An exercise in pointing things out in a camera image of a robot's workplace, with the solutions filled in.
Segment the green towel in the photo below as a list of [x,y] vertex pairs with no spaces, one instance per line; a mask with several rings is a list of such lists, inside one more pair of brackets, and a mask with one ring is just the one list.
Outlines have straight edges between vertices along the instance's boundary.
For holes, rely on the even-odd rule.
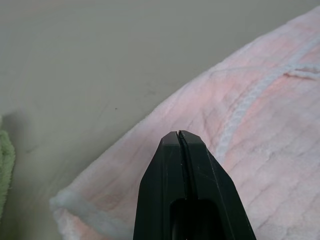
[[8,132],[3,129],[3,118],[0,115],[0,221],[12,182],[15,160],[15,148]]

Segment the pink checked towel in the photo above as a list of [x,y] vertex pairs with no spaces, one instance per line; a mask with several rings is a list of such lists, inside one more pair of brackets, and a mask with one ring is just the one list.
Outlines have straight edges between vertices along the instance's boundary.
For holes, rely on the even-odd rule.
[[320,240],[320,5],[181,87],[53,197],[62,239],[132,239],[142,175],[177,130],[230,175],[257,240]]

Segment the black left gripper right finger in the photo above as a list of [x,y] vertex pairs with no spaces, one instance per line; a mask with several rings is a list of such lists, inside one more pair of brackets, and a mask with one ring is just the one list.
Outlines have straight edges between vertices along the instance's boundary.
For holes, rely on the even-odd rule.
[[185,130],[178,139],[186,197],[172,223],[172,240],[257,240],[234,182],[206,144]]

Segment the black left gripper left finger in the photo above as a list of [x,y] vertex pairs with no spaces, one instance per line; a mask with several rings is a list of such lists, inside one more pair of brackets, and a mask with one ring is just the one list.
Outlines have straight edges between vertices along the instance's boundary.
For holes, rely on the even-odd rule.
[[172,240],[172,205],[185,199],[181,145],[165,135],[139,185],[133,240]]

